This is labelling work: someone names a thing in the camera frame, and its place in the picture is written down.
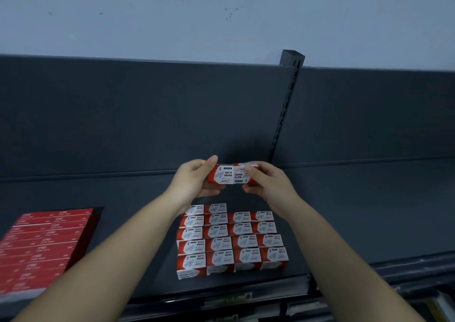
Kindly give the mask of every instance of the person's right arm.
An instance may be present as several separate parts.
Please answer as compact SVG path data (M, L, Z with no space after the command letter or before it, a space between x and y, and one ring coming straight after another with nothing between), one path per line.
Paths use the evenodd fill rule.
M243 186L264 198L292 227L318 286L339 322L424 322L424 319L365 263L329 223L294 190L286 174L266 162L245 168L259 186Z

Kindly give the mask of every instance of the gray wall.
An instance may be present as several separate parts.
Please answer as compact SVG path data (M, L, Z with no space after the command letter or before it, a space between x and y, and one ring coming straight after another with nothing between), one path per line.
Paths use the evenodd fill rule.
M0 0L0 53L455 69L455 0Z

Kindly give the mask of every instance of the fingernail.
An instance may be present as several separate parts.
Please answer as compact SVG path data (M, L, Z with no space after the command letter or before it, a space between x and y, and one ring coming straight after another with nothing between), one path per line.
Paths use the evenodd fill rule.
M217 155L212 155L207 161L210 161L212 163L216 163L218 161L218 156Z

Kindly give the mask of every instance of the forearm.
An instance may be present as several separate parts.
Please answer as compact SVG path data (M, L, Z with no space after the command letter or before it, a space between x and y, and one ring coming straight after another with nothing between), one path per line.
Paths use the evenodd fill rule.
M143 207L14 321L117 319L174 220L170 203L162 195Z
M338 321L422 321L420 316L303 200L291 227Z

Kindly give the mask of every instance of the person's left hand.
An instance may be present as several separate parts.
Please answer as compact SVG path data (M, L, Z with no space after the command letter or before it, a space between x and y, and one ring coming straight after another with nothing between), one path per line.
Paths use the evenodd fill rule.
M209 159L195 159L180 165L164 194L178 206L176 216L184 213L197 197L218 195L225 185L210 184L206 177L218 161L216 155Z

